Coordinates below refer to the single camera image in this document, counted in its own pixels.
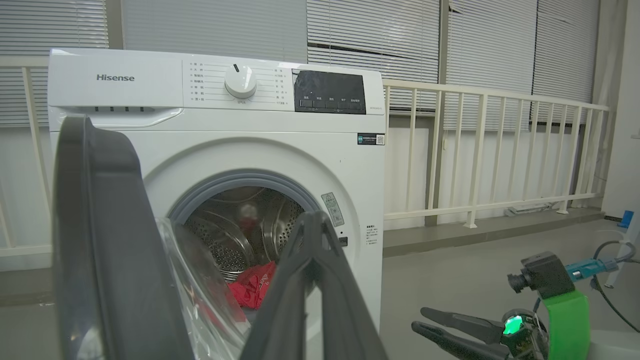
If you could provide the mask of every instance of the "label sticker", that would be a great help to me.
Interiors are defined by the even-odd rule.
[[[384,145],[385,135],[374,133],[358,133],[358,145]]]
[[[373,245],[378,243],[378,228],[375,225],[367,225],[367,233],[365,235],[365,244]]]
[[[329,211],[333,227],[344,225],[344,218],[342,217],[340,206],[338,206],[338,200],[335,199],[333,193],[326,193],[322,195],[322,200],[324,201],[324,205],[326,205],[326,209]]]

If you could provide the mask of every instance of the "window blind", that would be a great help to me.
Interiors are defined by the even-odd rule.
[[[104,0],[0,0],[0,56],[47,56],[52,47],[109,47]],[[38,121],[47,124],[47,71],[31,70]],[[0,69],[0,126],[29,115],[21,69]]]
[[[599,0],[538,2],[534,95],[591,102],[599,9]],[[573,120],[572,111],[567,122]],[[546,121],[547,116],[548,105],[541,105],[539,119]],[[554,108],[553,121],[561,117],[561,110]]]
[[[123,0],[128,50],[307,62],[303,0]]]
[[[437,83],[439,11],[439,0],[307,0],[308,62]],[[391,109],[408,111],[411,99],[393,89]],[[417,107],[433,111],[435,95],[419,92]]]
[[[536,0],[451,0],[447,83],[531,94]],[[465,95],[462,129],[475,130],[478,96]],[[518,102],[506,103],[504,130],[514,131]],[[524,106],[522,129],[529,104]],[[455,129],[458,95],[445,97],[444,129]],[[500,99],[490,97],[486,130],[497,130]]]

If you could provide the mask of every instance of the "green bracket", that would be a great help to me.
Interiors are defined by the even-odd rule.
[[[549,311],[549,360],[585,360],[591,343],[587,297],[574,290],[543,302]]]

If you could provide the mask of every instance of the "stainless steel drum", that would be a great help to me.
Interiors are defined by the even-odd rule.
[[[278,191],[245,186],[206,200],[185,226],[211,251],[227,282],[277,261],[303,209]]]
[[[235,281],[239,274],[254,264],[255,254],[249,241],[231,220],[197,209],[185,226],[209,248],[226,281]]]
[[[302,213],[302,207],[286,196],[274,199],[271,203],[262,221],[262,242],[269,260],[280,259],[293,225]]]

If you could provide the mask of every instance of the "white railing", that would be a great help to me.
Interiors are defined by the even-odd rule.
[[[38,169],[38,183],[40,185],[40,190],[42,191],[42,196],[44,197],[45,203],[47,206],[42,210],[47,213],[47,217],[50,213],[51,207],[51,194],[49,189],[49,182],[47,180],[47,174],[45,170],[45,163],[43,159],[43,151],[42,151],[42,143],[40,141],[40,132],[38,128],[38,119],[36,116],[36,108],[35,101],[33,95],[33,83],[31,81],[30,69],[41,69],[46,68],[48,66],[48,58],[42,56],[25,56],[25,57],[15,57],[15,56],[0,56],[0,68],[13,68],[13,69],[21,69],[22,70],[22,80],[24,83],[25,95],[26,95],[26,104],[29,115],[29,127],[31,130],[31,140],[33,143],[33,149],[35,152],[35,161],[33,166],[36,166]],[[418,83],[412,81],[400,81],[400,80],[385,80],[384,85],[386,88],[386,107],[387,107],[387,133],[388,131],[388,123],[389,123],[389,105],[390,105],[390,93],[392,88],[400,88],[400,89],[409,89],[413,92],[412,97],[412,108],[411,108],[411,122],[410,122],[410,134],[409,134],[409,154],[408,154],[408,176],[406,178],[406,202],[404,205],[403,211],[396,211],[391,213],[385,213],[385,220],[395,220],[402,218],[415,218],[415,217],[426,217],[431,215],[444,215],[444,214],[452,214],[452,213],[467,213],[467,223],[465,226],[467,227],[476,227],[476,212],[486,209],[499,209],[506,208],[510,206],[521,206],[528,204],[539,204],[546,202],[561,202],[561,207],[558,212],[567,213],[567,204],[569,200],[578,200],[578,199],[588,199],[592,197],[599,196],[598,192],[592,191],[593,187],[593,178],[595,174],[595,163],[598,154],[598,144],[600,139],[600,131],[602,128],[602,121],[605,111],[609,111],[606,106],[599,106],[594,104],[587,104],[582,102],[575,102],[569,100],[563,100],[552,97],[544,97],[544,96],[536,96],[536,95],[522,95],[516,94],[512,92],[503,92],[498,90],[490,90],[485,88],[473,88],[466,86],[452,86],[452,85],[439,85],[439,84],[429,84],[429,83]],[[412,159],[414,156],[413,150],[413,142],[415,137],[415,118],[416,118],[416,104],[417,104],[417,92],[433,92],[436,97],[436,106],[435,106],[435,126],[434,126],[434,134],[433,141],[431,144],[431,172],[429,173],[428,178],[428,199],[423,209],[410,209],[410,199],[412,198],[411,191],[411,179],[412,179]],[[437,156],[437,147],[440,144],[440,134],[438,133],[439,129],[439,121],[440,114],[444,110],[444,99],[445,94],[458,94],[458,99],[462,100],[465,94],[479,95],[480,101],[478,105],[478,117],[477,117],[477,129],[475,136],[475,147],[474,147],[474,160],[472,162],[471,168],[471,176],[469,177],[469,186],[470,186],[470,196],[468,199],[468,204],[464,206],[436,206],[435,203],[435,183],[436,183],[436,164],[440,161]],[[498,97],[501,99],[501,109],[502,113],[500,114],[499,120],[499,134],[497,137],[497,144],[495,150],[495,161],[493,165],[493,180],[491,185],[491,195],[490,201],[480,204],[479,203],[479,176],[480,176],[480,166],[481,166],[481,156],[483,153],[483,142],[485,138],[484,134],[484,125],[486,121],[486,105],[487,99],[489,97]],[[577,153],[577,144],[578,144],[578,136],[579,136],[579,126],[572,127],[571,133],[571,157],[570,164],[567,164],[564,168],[561,166],[561,155],[560,151],[556,156],[555,167],[554,167],[554,183],[553,183],[553,193],[556,192],[556,188],[558,185],[561,186],[561,195],[559,196],[550,196],[550,197],[542,197],[541,196],[541,184],[538,184],[538,192],[537,197],[534,199],[526,199],[525,196],[522,199],[514,200],[512,199],[513,188],[516,185],[515,180],[515,164],[516,164],[516,155],[519,151],[519,139],[520,139],[520,126],[516,126],[516,130],[514,133],[514,148],[513,155],[511,158],[511,172],[509,174],[509,184],[507,190],[507,197],[504,201],[496,201],[497,198],[497,180],[499,178],[499,163],[500,163],[500,154],[502,150],[502,130],[504,125],[504,112],[505,112],[505,102],[507,99],[517,99],[519,101],[520,109],[522,109],[522,105],[524,101],[531,101],[533,104],[533,124],[538,123],[538,108],[540,103],[549,103],[556,104],[563,107],[563,117],[560,123],[560,128],[564,129],[564,123],[566,121],[566,113],[567,108],[575,108],[574,111],[574,119],[573,123],[578,124],[580,122],[580,116],[583,110],[586,110],[588,115],[586,119],[586,126],[584,131],[583,138],[583,151],[582,157],[580,159],[580,168],[577,175],[577,186],[576,191],[573,194],[569,194],[572,179],[573,179],[573,168],[575,166],[575,154]],[[463,101],[459,101],[459,108],[457,114],[457,127],[455,134],[455,149],[454,149],[454,159],[453,159],[453,168],[452,168],[452,183],[456,184],[457,181],[460,181],[456,178],[458,176],[458,168],[460,167],[460,138],[461,138],[461,124],[462,124],[462,104]],[[524,121],[522,116],[522,112],[520,112],[517,122]],[[543,151],[543,165],[547,161],[547,154],[550,142],[550,124],[551,121],[547,122],[547,131],[545,137],[545,144],[542,148]],[[590,136],[590,131],[593,128],[594,133],[593,136]],[[607,133],[612,131],[610,124],[607,124],[606,127]],[[533,177],[532,172],[532,156],[534,154],[534,139],[536,133],[533,131],[531,133],[530,142],[529,142],[529,155],[527,159],[527,168],[526,175],[524,181],[524,194],[527,193],[527,187],[529,186],[529,180]],[[559,147],[562,146],[563,136],[559,137]],[[544,166],[540,172],[540,179],[544,177]],[[566,179],[564,183],[559,184],[559,174],[561,171],[566,171]],[[0,183],[0,227],[2,227],[2,234],[6,239],[6,248],[0,249],[0,258],[3,256],[20,256],[20,255],[30,255],[30,254],[42,254],[51,251],[51,245],[34,245],[34,246],[20,246],[17,245],[15,238],[13,237],[12,227],[10,222],[8,221],[7,216],[7,208],[6,201],[3,199],[3,194],[6,189],[3,189],[2,184]],[[451,191],[449,194],[449,204],[454,204],[454,199],[456,197],[456,192]]]
[[[476,226],[476,213],[480,210],[486,209],[499,209],[499,208],[508,208],[511,206],[524,206],[524,205],[532,205],[532,204],[543,204],[548,202],[560,202],[560,208],[557,211],[558,213],[567,214],[567,204],[569,200],[578,200],[578,199],[588,199],[592,197],[600,196],[598,192],[593,191],[593,178],[596,170],[596,159],[598,154],[598,144],[600,143],[600,131],[602,128],[602,122],[604,118],[604,113],[609,111],[609,108],[601,105],[588,104],[583,102],[565,100],[555,97],[547,97],[547,96],[539,96],[539,95],[524,95],[518,94],[514,92],[505,92],[500,90],[492,90],[487,88],[474,88],[469,86],[456,86],[456,85],[441,85],[441,84],[431,84],[431,83],[418,83],[413,81],[401,81],[401,80],[384,80],[385,93],[386,93],[386,114],[387,114],[387,134],[389,134],[389,113],[390,113],[390,93],[392,89],[409,89],[413,91],[412,95],[412,108],[410,112],[410,131],[409,131],[409,154],[408,154],[408,166],[407,166],[407,177],[406,177],[406,202],[404,205],[403,211],[396,211],[391,213],[385,213],[385,220],[397,220],[402,218],[413,218],[413,217],[426,217],[431,215],[444,215],[444,214],[453,214],[453,213],[467,213],[467,222],[465,223],[466,227],[474,228]],[[434,120],[435,125],[433,126],[433,141],[430,144],[431,146],[431,171],[428,177],[429,188],[427,191],[427,201],[423,209],[410,209],[410,199],[412,198],[412,163],[414,157],[414,136],[415,136],[415,118],[416,118],[416,103],[417,103],[417,92],[420,91],[422,93],[435,93],[435,114]],[[460,139],[462,133],[462,121],[463,121],[463,98],[465,95],[476,95],[479,96],[479,104],[477,105],[477,122],[476,122],[476,137],[475,137],[475,147],[474,147],[474,159],[472,162],[471,175],[468,179],[468,185],[470,186],[469,191],[469,199],[468,203],[464,206],[452,206],[454,204],[454,199],[456,196],[455,186],[451,186],[451,192],[449,194],[449,206],[434,206],[434,198],[435,198],[435,183],[436,183],[436,164],[440,159],[437,157],[438,146],[440,146],[440,134],[439,134],[439,125],[440,125],[440,115],[442,111],[444,111],[444,99],[445,94],[458,94],[458,111],[457,111],[457,123],[456,123],[456,133],[455,133],[455,149],[453,156],[453,166],[451,172],[451,183],[456,184],[457,181],[461,181],[457,179],[458,176],[458,168],[460,167]],[[486,112],[487,112],[487,100],[489,97],[496,97],[500,99],[500,116],[499,116],[499,126],[497,131],[497,140],[496,140],[496,148],[495,148],[495,161],[493,162],[493,172],[492,172],[492,185],[490,188],[490,196],[489,201],[480,204],[479,203],[479,183],[480,183],[480,171],[482,166],[482,155],[483,155],[483,146],[484,146],[484,138],[485,138],[485,122],[486,122]],[[513,153],[511,156],[511,170],[509,174],[509,183],[508,189],[506,192],[506,199],[502,201],[496,201],[497,194],[497,184],[499,180],[499,167],[500,167],[500,155],[503,151],[502,149],[502,138],[503,138],[503,129],[504,129],[504,120],[505,120],[505,103],[508,99],[516,99],[518,101],[518,106],[520,111],[517,115],[515,132],[514,136],[514,146]],[[529,117],[526,118],[522,116],[523,102],[531,102],[532,104],[532,131],[529,136],[529,153],[527,158],[527,167],[524,176],[524,191],[521,199],[513,199],[513,189],[516,186],[515,184],[515,176],[516,176],[516,162],[517,162],[517,154],[520,147],[519,139],[520,139],[520,128],[521,121],[528,121]],[[538,178],[538,187],[536,196],[532,199],[527,198],[527,193],[529,190],[530,180],[534,177],[532,171],[532,158],[536,151],[535,149],[535,138],[536,138],[536,126],[540,121],[538,119],[538,110],[540,108],[541,103],[549,104],[548,113],[550,114],[547,119],[547,127],[545,131],[545,141],[544,145],[541,149],[542,151],[542,166],[539,171]],[[554,106],[561,106],[563,110],[562,120],[560,123],[560,136],[558,136],[558,152],[555,158],[555,166],[554,166],[554,175],[553,175],[553,185],[551,193],[553,196],[544,197],[542,196],[542,184],[545,178],[545,168],[547,165],[547,157],[549,150],[549,143],[551,139],[551,127],[553,120],[553,108]],[[569,194],[570,188],[572,187],[573,173],[575,167],[575,155],[578,150],[578,138],[579,138],[579,128],[580,126],[572,126],[571,131],[571,150],[570,150],[570,160],[569,164],[564,164],[565,166],[561,166],[561,148],[563,146],[563,138],[562,136],[564,132],[564,126],[566,122],[566,114],[567,109],[573,108],[573,124],[579,124],[583,111],[587,111],[585,130],[583,134],[583,145],[582,145],[582,155],[580,159],[580,168],[578,169],[577,175],[577,185],[575,187],[575,191],[572,194]],[[590,137],[590,131],[594,130],[593,137]],[[607,126],[607,132],[612,131],[611,126]],[[564,176],[564,183],[560,184],[561,186],[561,195],[556,195],[556,190],[558,187],[558,179],[561,175],[561,171],[565,171],[566,175]],[[440,192],[440,199],[444,199],[442,192]]]
[[[36,112],[35,96],[33,94],[33,82],[31,80],[31,69],[44,69],[49,66],[48,56],[0,56],[0,69],[21,69],[22,82],[24,84],[24,93],[29,117],[29,128],[31,130],[31,141],[35,153],[35,161],[32,166],[38,169],[38,183],[42,196],[44,196],[47,206],[42,209],[50,217],[51,208],[51,192],[49,182],[47,180],[47,171],[45,169],[44,157],[42,154],[42,142],[40,139],[40,129],[38,124],[38,115]],[[45,254],[51,252],[51,245],[29,245],[20,246],[14,238],[12,225],[8,219],[6,201],[4,200],[4,191],[2,183],[0,183],[0,227],[6,241],[6,248],[0,249],[0,258],[3,256],[21,256],[32,254]]]

